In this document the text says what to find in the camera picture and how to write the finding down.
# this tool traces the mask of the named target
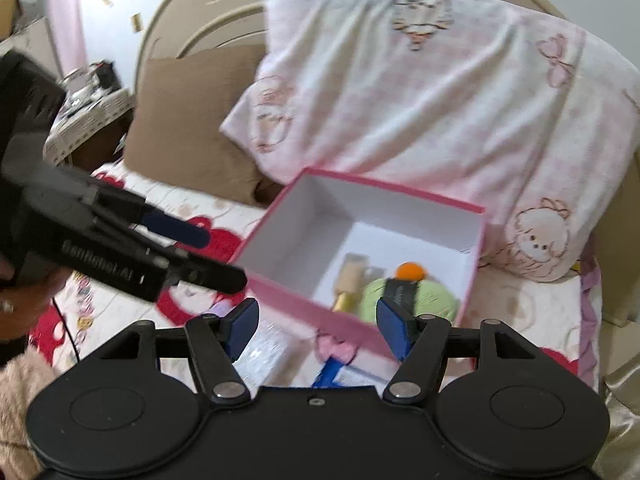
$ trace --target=pink blanket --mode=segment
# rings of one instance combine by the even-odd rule
[[[316,166],[477,203],[494,264],[542,282],[568,271],[638,145],[628,60],[498,0],[265,7],[268,54],[222,125],[264,173]]]

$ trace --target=pink bow print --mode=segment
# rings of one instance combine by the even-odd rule
[[[320,362],[327,362],[329,358],[348,365],[356,358],[358,347],[347,341],[338,341],[331,334],[318,333],[316,336],[316,356]]]
[[[633,100],[631,95],[629,95],[629,92],[627,92],[626,90],[623,90],[622,93],[627,98],[627,100],[631,103],[632,107],[635,108],[636,112],[640,114],[640,105]]]
[[[566,37],[558,34],[548,40],[536,43],[538,51],[546,57],[551,65],[546,73],[546,81],[551,88],[560,88],[574,75],[574,67],[561,59],[566,51]]]

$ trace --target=brown pillow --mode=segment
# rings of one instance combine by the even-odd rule
[[[184,59],[151,59],[124,151],[147,178],[249,205],[268,205],[282,186],[218,127],[254,81],[264,46],[205,50]]]

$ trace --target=beige fur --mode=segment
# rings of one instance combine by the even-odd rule
[[[0,440],[27,443],[24,418],[33,398],[56,377],[42,355],[29,348],[0,370]],[[0,446],[0,470],[7,480],[30,480],[41,467],[28,450]]]

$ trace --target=blue object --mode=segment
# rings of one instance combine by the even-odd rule
[[[249,339],[254,336],[260,321],[258,302],[254,298],[247,298],[223,317],[223,330],[229,330],[226,343],[222,344],[231,362],[237,361]]]
[[[316,382],[311,385],[312,388],[343,388],[340,383],[335,382],[335,377],[343,365],[338,359],[329,357],[324,363],[324,367],[316,377]]]
[[[404,361],[414,345],[409,332],[409,326],[415,325],[414,317],[389,298],[380,298],[376,305],[376,323],[393,355]]]
[[[153,233],[197,249],[206,247],[211,240],[207,229],[189,224],[158,209],[145,214],[140,225],[145,226]]]

